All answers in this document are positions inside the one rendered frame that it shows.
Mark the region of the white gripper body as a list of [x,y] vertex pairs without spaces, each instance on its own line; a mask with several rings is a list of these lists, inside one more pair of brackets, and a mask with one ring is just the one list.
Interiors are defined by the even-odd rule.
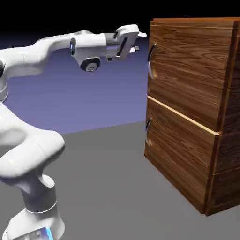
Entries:
[[117,60],[124,60],[135,51],[134,44],[138,34],[139,28],[136,24],[124,25],[116,30],[113,38],[120,45],[116,53]]

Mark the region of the large wood cabinet door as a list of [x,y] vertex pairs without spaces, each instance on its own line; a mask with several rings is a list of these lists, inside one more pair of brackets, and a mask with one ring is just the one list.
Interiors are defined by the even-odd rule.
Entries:
[[154,19],[154,79],[148,94],[215,131],[222,131],[238,43],[238,18]]

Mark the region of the dark wood cabinet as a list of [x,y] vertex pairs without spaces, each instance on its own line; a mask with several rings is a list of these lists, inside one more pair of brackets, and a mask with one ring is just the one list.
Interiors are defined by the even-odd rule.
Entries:
[[145,157],[204,215],[240,205],[240,17],[150,23]]

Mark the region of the small wood cabinet door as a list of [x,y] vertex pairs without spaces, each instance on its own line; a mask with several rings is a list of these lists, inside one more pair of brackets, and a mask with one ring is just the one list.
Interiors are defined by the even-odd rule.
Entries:
[[146,158],[204,213],[219,134],[147,97]]

